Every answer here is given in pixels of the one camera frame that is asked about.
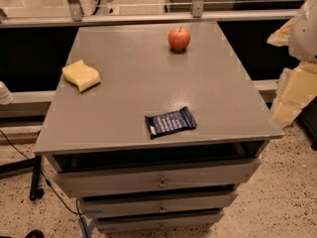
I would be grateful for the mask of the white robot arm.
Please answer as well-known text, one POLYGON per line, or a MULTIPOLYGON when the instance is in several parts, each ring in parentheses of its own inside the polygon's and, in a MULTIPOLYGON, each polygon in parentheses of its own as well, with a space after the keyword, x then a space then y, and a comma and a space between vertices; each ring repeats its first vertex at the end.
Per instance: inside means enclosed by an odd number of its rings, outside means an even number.
POLYGON ((317 0, 306 0, 267 42, 288 46, 289 54, 300 61, 296 68, 283 70, 270 108, 271 123, 285 127, 317 97, 317 0))

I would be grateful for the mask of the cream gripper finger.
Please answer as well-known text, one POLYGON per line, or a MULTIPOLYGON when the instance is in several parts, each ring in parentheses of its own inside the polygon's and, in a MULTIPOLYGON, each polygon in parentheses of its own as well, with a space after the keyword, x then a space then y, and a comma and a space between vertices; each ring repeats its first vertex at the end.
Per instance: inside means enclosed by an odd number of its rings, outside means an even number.
POLYGON ((285 68, 277 84, 270 108, 273 123, 292 123, 317 96, 317 63, 301 62, 295 69, 285 68))
POLYGON ((292 26, 293 20, 288 20, 283 24, 278 30, 272 33, 267 38, 267 43, 276 47, 283 47, 288 45, 288 38, 290 35, 290 28, 292 26))

